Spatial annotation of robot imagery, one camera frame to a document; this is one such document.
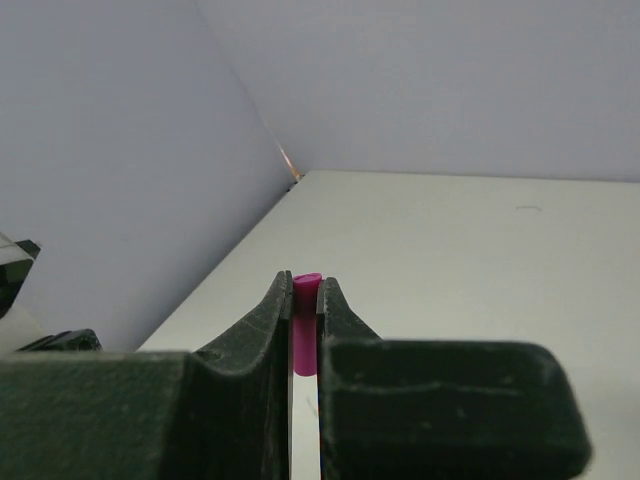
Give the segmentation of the purple pen cap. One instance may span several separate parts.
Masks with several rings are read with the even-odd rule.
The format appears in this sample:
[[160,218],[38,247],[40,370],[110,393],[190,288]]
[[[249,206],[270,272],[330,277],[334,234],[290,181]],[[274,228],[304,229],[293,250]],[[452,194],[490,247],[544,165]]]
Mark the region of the purple pen cap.
[[293,278],[293,369],[301,377],[317,374],[317,295],[322,274]]

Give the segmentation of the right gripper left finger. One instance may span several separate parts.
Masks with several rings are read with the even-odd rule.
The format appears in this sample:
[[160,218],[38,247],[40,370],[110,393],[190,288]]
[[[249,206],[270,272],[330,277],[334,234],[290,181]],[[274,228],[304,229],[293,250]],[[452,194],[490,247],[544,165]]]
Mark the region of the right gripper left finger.
[[94,331],[1,360],[5,479],[287,479],[292,277],[193,352],[107,353]]

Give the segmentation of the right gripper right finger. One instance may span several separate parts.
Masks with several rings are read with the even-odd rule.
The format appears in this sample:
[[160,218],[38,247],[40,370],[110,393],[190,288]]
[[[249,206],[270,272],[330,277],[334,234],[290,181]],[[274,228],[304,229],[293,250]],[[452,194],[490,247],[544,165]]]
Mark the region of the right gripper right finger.
[[338,281],[317,297],[325,479],[573,479],[592,445],[569,378],[518,341],[390,340]]

